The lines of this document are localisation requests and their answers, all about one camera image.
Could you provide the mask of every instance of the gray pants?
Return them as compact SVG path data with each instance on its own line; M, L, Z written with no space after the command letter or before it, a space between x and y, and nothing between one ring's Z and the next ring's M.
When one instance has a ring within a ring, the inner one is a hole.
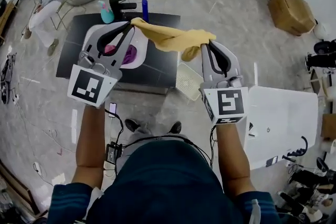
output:
M179 140L179 141L183 141L182 138L178 138L178 137L162 137L162 135L176 135L176 136L180 136L183 138L187 138L184 134L173 134L173 133L167 133L167 134L161 134L161 135L156 135L158 137L153 138L153 139L147 139L147 140L142 140L139 142L136 142L135 144L127 147L124 149L121 157L119 157L117 159L117 173L119 173L119 171L121 170L121 168L124 166L124 164L126 163L126 161L128 160L128 158L131 156L131 154L136 151L139 147L141 147L144 144L147 144L149 142L153 142L153 141L159 141L159 140ZM139 127L128 139L127 144L132 144L133 142L135 142L138 139L142 139L142 138L146 138L146 137L154 137L154 135L151 133L151 131L145 127Z

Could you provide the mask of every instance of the yellow towel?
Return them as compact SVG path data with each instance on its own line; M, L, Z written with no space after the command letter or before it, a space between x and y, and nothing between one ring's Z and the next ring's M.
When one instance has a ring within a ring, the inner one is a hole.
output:
M200 51L201 44L208 44L216 36L204 30L182 31L179 29L151 25L141 18L132 19L131 24L152 40L157 49L163 51L183 51L182 60L191 61Z

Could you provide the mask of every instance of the purple cloth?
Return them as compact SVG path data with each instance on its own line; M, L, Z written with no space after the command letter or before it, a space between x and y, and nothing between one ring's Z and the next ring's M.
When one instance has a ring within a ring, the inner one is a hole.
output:
M115 49L115 45L106 45L105 53L108 53L108 52L110 52L114 49ZM125 58L124 58L122 64L125 65L126 63L134 62L136 56L137 56L136 48L133 45L130 45L127 49L127 52L125 54Z

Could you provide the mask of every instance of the blue cylinder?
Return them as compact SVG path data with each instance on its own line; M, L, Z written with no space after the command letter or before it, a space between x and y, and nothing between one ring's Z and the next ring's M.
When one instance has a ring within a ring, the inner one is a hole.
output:
M142 0L142 18L145 22L148 23L149 16L148 16L148 1Z

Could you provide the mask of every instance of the phone on floor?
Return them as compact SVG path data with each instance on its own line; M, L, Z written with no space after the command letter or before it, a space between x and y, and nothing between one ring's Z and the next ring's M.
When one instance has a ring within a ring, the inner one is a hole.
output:
M117 104L110 103L110 109L109 109L109 111L115 114L116 110L117 110Z

